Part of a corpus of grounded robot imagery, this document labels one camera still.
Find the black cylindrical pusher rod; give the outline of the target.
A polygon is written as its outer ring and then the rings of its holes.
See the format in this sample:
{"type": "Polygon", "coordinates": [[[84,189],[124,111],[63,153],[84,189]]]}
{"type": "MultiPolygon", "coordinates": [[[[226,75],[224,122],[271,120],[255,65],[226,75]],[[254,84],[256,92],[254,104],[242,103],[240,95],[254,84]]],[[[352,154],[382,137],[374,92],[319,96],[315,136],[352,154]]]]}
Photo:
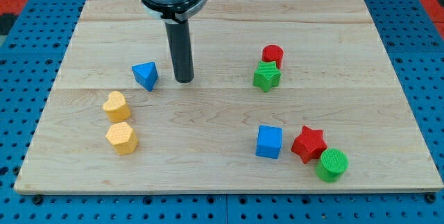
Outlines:
{"type": "Polygon", "coordinates": [[[174,77],[179,83],[194,79],[189,23],[165,24],[174,77]]]}

